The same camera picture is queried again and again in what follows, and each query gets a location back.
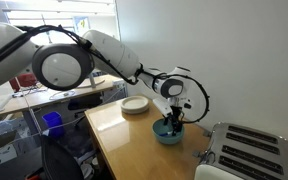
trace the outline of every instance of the silver toaster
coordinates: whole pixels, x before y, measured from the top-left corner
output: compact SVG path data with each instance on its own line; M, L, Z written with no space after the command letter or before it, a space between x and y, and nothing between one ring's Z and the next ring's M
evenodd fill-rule
M288 180L288 141L255 129L218 123L200 165L242 179Z

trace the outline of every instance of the blue bowl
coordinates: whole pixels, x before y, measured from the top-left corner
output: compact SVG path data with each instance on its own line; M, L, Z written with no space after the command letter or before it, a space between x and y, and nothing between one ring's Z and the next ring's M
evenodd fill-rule
M171 122L164 125L164 119L157 120L153 124L152 129L156 139L162 144L176 144L183 138L184 135L184 126L182 126L182 131L177 132L175 136L172 136L172 134L163 136L165 133L170 132L173 129Z

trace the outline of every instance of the black chair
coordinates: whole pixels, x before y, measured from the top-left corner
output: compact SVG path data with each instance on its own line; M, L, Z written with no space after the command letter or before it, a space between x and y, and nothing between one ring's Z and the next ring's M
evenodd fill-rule
M26 179L84 180L83 172L73 156L49 136L41 135L42 167Z
M95 94L90 94L88 96L83 96L75 99L71 99L68 103L68 110L74 111L74 110L81 110L78 111L74 114L74 118L78 118L79 114L84 113L85 110L96 107L100 104L102 104L102 93L95 93ZM76 128L78 123L80 123L83 119L85 119L85 115L81 117L79 121L77 121L74 125Z

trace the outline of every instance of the wooden countertop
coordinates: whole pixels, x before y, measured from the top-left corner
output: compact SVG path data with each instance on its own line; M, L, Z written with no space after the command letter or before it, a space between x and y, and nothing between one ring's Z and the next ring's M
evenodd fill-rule
M205 151L209 142L203 129L186 124L179 143L161 144L152 132L153 123L162 118L154 104L150 101L142 114L128 115L121 112L121 101L85 112L112 175L118 180L193 180L199 159L192 153Z
M111 76L111 75L103 75L99 77L95 77L95 83L101 82L102 80L105 80L104 83L99 84L96 86L96 88L78 88L78 89L73 89L75 92L74 95L68 96L68 97L63 97L59 99L54 99L50 100L50 97L54 95L57 92L60 91L55 91L52 89L48 89L47 91L42 91L42 92L35 92L26 95L25 97L18 97L18 98L12 98L4 107L3 111L0 111L0 115L5 115L5 114L10 114L14 112L19 112L23 111L30 108L37 108L37 107L43 107L49 104L61 102L61 101L67 101L69 99L97 93L100 91L105 91L107 89L113 88L113 83L112 81L118 80L120 78ZM80 85L80 87L84 86L89 86L90 85L90 80L85 79L85 81Z

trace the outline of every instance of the stack of plates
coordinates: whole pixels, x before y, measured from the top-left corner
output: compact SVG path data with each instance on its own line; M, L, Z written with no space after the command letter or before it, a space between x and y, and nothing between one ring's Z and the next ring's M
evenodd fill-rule
M128 97L121 104L122 111L127 114L139 114L146 111L148 107L148 100L142 96Z

